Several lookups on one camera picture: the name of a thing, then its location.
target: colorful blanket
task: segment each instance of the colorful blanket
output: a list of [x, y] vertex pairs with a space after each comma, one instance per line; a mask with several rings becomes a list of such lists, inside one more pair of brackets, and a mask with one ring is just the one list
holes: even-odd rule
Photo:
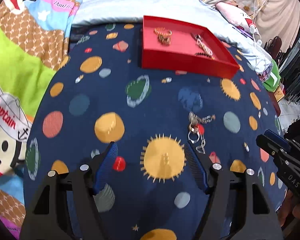
[[0, 4], [0, 217], [21, 226], [23, 196], [13, 168], [40, 101], [68, 51], [71, 23], [82, 0], [3, 0]]

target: yellow circle pattern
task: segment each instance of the yellow circle pattern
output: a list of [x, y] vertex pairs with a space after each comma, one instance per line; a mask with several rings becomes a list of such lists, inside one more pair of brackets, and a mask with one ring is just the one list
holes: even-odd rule
[[98, 70], [102, 65], [102, 58], [95, 56], [87, 58], [80, 66], [80, 70], [84, 73], [92, 73]]
[[244, 173], [246, 169], [246, 165], [244, 165], [244, 163], [240, 160], [234, 160], [230, 167], [231, 171], [240, 173]]
[[254, 92], [250, 93], [250, 98], [251, 98], [251, 101], [252, 101], [253, 105], [255, 106], [255, 108], [260, 110], [261, 109], [261, 103], [260, 103], [259, 98], [256, 96], [256, 94]]
[[121, 117], [114, 113], [100, 116], [94, 125], [96, 137], [103, 143], [119, 141], [124, 134], [124, 124]]
[[255, 131], [258, 129], [258, 122], [253, 116], [249, 117], [249, 124], [250, 124], [250, 127], [252, 128], [252, 130]]
[[141, 171], [144, 172], [144, 176], [148, 175], [153, 178], [153, 182], [156, 179], [172, 179], [179, 177], [183, 171], [185, 164], [185, 153], [183, 145], [180, 145], [181, 140], [177, 141], [177, 138], [173, 139], [165, 137], [164, 135], [156, 135], [156, 138], [152, 138], [148, 141], [148, 146], [143, 147], [145, 152], [141, 153], [140, 164], [143, 165]]
[[222, 91], [231, 99], [238, 101], [241, 97], [240, 91], [237, 86], [227, 78], [221, 80]]
[[149, 231], [140, 240], [177, 240], [177, 236], [169, 229], [158, 228]]
[[56, 160], [53, 163], [51, 170], [55, 170], [58, 174], [64, 174], [64, 173], [69, 172], [67, 165], [63, 161], [60, 161], [60, 160]]
[[274, 172], [272, 172], [270, 175], [270, 185], [273, 186], [274, 183], [275, 183], [275, 174]]
[[133, 24], [126, 24], [123, 28], [126, 29], [126, 30], [130, 30], [134, 27]]
[[63, 90], [63, 83], [61, 82], [55, 83], [50, 89], [50, 95], [54, 98], [57, 95], [59, 95], [62, 90]]

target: star pattern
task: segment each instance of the star pattern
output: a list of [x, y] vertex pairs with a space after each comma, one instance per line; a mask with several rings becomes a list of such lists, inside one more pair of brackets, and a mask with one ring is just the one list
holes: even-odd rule
[[136, 232], [136, 231], [139, 231], [138, 225], [136, 224], [134, 227], [132, 227], [132, 230], [135, 231], [135, 232]]

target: metal screw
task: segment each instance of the metal screw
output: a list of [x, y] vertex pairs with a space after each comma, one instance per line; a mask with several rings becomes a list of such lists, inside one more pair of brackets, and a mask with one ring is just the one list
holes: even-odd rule
[[89, 165], [87, 165], [87, 164], [83, 164], [80, 166], [80, 170], [82, 170], [82, 171], [86, 171], [88, 169], [89, 169]]
[[222, 166], [221, 166], [221, 164], [219, 164], [219, 163], [214, 163], [213, 165], [212, 165], [212, 167], [215, 169], [215, 170], [221, 170], [221, 168], [222, 168]]
[[252, 176], [254, 174], [254, 170], [253, 169], [247, 169], [247, 174]]
[[48, 172], [48, 176], [49, 176], [49, 177], [53, 177], [55, 174], [56, 174], [55, 171], [49, 171], [49, 172]]

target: polka dot blanket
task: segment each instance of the polka dot blanket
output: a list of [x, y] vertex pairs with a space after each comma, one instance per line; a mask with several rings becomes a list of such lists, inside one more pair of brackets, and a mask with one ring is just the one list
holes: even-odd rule
[[[240, 65], [232, 80], [142, 69], [141, 28], [94, 27], [60, 65], [27, 143], [26, 206], [48, 171], [73, 171], [115, 141], [118, 157], [106, 187], [95, 197], [110, 239], [191, 240], [208, 201], [187, 160], [179, 157], [192, 111], [200, 118], [214, 117], [202, 131], [210, 159], [232, 171], [253, 169], [278, 208], [286, 187], [255, 140], [268, 129], [281, 135], [280, 124], [247, 60], [224, 43]], [[173, 153], [165, 156], [166, 149]], [[173, 175], [159, 180], [155, 164], [168, 157]], [[71, 201], [74, 233], [80, 237]], [[221, 236], [230, 222], [231, 214]]]

